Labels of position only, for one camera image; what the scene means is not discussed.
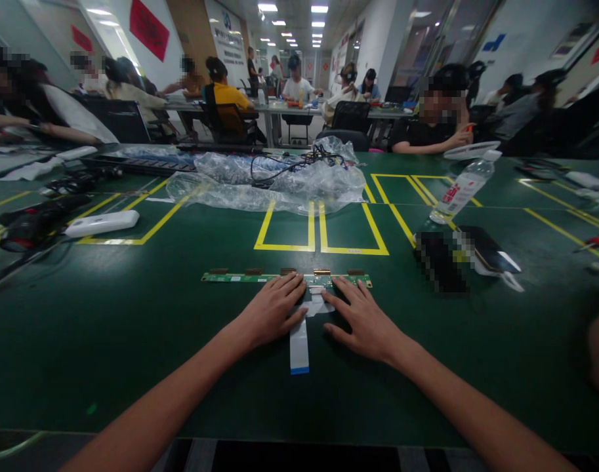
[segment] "bottle cap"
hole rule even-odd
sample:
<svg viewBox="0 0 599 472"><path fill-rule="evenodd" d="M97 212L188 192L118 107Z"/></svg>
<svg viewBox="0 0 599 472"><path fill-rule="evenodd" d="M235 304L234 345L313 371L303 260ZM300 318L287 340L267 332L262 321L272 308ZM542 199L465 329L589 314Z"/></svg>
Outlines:
<svg viewBox="0 0 599 472"><path fill-rule="evenodd" d="M486 161L494 162L494 161L498 161L498 158L502 155L503 155L503 153L501 153L500 151L487 151L485 154L483 154L482 159L485 159Z"/></svg>

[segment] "bottle label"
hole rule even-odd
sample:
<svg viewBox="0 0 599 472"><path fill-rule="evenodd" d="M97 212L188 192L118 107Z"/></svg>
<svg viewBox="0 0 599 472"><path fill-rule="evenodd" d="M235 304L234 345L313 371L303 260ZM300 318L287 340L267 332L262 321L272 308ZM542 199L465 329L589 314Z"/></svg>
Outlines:
<svg viewBox="0 0 599 472"><path fill-rule="evenodd" d="M448 189L437 208L456 214L472 199L474 194L485 185L480 177L470 173L461 174L452 187Z"/></svg>

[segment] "circuit board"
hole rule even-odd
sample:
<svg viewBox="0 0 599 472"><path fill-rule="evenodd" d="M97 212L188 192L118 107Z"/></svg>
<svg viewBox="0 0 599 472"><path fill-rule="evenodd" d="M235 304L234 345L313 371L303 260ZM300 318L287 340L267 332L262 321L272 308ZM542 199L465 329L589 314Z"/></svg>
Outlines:
<svg viewBox="0 0 599 472"><path fill-rule="evenodd" d="M261 275L248 275L248 274L212 274L205 272L201 277L203 282L248 282L248 283L266 283L271 279L279 277L276 274L261 274ZM332 286L332 277L345 277L354 285L358 279L362 280L365 286L371 288L371 277L369 275L314 275L304 274L304 279L308 285L321 285L321 286Z"/></svg>

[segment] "green workbench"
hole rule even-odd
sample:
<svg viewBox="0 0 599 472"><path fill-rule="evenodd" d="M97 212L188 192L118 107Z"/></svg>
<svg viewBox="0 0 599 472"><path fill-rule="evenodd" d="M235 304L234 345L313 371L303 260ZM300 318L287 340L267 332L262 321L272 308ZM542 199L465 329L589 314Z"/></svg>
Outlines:
<svg viewBox="0 0 599 472"><path fill-rule="evenodd" d="M582 213L588 203L569 187L519 181L515 162L501 159L476 196L481 206L470 203L455 223L484 227L522 267L526 291L466 269L470 293L446 298L421 274L405 229L438 229L428 203L449 185L442 177L459 169L438 157L359 158L368 163L365 197L375 203L327 215L327 229L317 212L314 247L305 216L274 212L262 238L265 213L146 201L151 190L166 198L161 178L100 184L92 205L107 203L95 212L137 202L138 225L110 239L61 244L0 286L0 429L100 431L260 288L201 281L211 268L363 269L378 304L441 362L555 448L599 454L599 395L587 382L585 341L599 312L599 275L585 268L599 262L599 251L571 253L599 233L599 215ZM568 165L599 176L599 161ZM0 213L40 201L34 191L50 178L0 182L0 202L8 200ZM16 257L0 250L0 268ZM288 337L262 347L223 376L180 434L465 445L411 382L327 338L326 321L343 323L337 313L307 321L309 374L290 375Z"/></svg>

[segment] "water bottle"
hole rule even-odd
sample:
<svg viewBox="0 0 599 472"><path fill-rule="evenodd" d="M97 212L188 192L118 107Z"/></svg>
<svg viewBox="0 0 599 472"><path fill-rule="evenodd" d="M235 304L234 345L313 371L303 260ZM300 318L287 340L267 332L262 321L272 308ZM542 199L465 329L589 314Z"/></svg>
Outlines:
<svg viewBox="0 0 599 472"><path fill-rule="evenodd" d="M430 212L430 219L439 224L451 221L494 175L494 161L501 155L499 151L487 151L481 159L468 165Z"/></svg>

